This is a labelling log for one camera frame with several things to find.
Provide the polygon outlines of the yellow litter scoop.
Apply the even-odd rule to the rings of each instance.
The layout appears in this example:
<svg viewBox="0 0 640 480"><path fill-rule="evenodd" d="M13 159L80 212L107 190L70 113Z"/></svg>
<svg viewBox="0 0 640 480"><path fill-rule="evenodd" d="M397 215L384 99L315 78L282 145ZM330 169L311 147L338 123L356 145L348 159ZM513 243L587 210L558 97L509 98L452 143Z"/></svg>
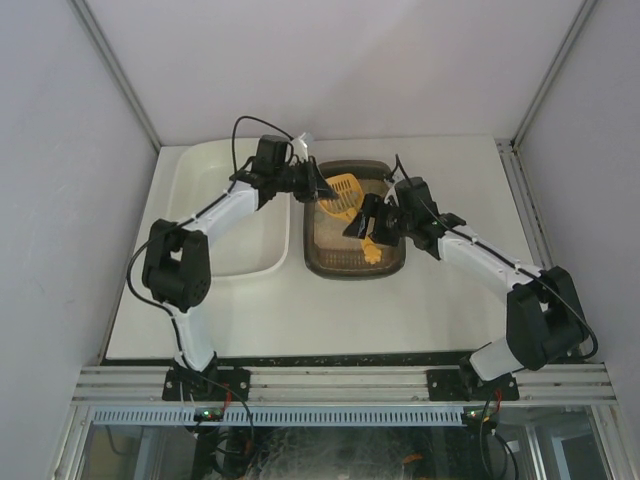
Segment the yellow litter scoop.
<svg viewBox="0 0 640 480"><path fill-rule="evenodd" d="M333 199L321 199L319 205L329 216L343 222L351 223L362 203L365 194L358 179L351 173L332 176L327 183L333 189L336 197ZM364 260L370 264L378 264L382 260L381 249L368 237L360 240Z"/></svg>

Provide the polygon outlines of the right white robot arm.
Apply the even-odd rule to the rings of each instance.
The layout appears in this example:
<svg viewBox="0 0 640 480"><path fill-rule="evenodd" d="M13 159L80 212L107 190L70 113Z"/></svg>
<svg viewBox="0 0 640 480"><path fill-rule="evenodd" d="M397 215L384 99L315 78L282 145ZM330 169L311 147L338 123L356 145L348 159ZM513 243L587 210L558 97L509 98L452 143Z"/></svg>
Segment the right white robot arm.
<svg viewBox="0 0 640 480"><path fill-rule="evenodd" d="M442 213L421 177L411 177L397 162L383 195L367 194L343 234L395 246L410 239L438 261L461 269L481 282L506 308L505 332L459 363L467 391L522 371L537 371L565 358L584 342L598 352L597 337L587 323L570 273L527 264L482 239L454 213Z"/></svg>

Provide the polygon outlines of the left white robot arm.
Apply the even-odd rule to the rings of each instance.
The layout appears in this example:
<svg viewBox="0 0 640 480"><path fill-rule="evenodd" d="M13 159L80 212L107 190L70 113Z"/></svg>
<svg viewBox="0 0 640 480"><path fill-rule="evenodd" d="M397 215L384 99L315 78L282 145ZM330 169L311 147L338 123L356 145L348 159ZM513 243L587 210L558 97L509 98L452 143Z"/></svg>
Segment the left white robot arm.
<svg viewBox="0 0 640 480"><path fill-rule="evenodd" d="M181 367L204 372L217 357L201 308L212 284L210 252L216 241L279 193L300 203L336 199L309 152L311 142L309 133L293 136L281 128L261 136L245 163L232 164L217 198L182 221L156 220L129 260L127 288L168 316Z"/></svg>

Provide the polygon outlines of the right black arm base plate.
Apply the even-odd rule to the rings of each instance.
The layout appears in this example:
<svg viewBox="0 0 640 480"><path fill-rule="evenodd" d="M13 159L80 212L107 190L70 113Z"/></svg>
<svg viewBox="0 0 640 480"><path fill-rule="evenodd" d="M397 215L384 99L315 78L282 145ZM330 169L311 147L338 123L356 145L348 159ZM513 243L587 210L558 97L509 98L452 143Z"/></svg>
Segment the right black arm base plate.
<svg viewBox="0 0 640 480"><path fill-rule="evenodd" d="M503 400L520 399L516 379L511 374L485 381L458 368L432 369L426 372L426 385L431 401L485 401L496 391Z"/></svg>

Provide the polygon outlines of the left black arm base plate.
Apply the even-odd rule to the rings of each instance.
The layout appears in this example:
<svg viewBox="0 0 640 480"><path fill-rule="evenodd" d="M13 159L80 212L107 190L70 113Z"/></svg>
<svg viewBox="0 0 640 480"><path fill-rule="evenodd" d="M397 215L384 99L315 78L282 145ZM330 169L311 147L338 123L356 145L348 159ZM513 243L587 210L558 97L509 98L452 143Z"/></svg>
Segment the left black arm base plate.
<svg viewBox="0 0 640 480"><path fill-rule="evenodd" d="M164 379L162 400L169 402L246 401L251 372L240 367L219 366L214 357L204 371L195 371L173 360Z"/></svg>

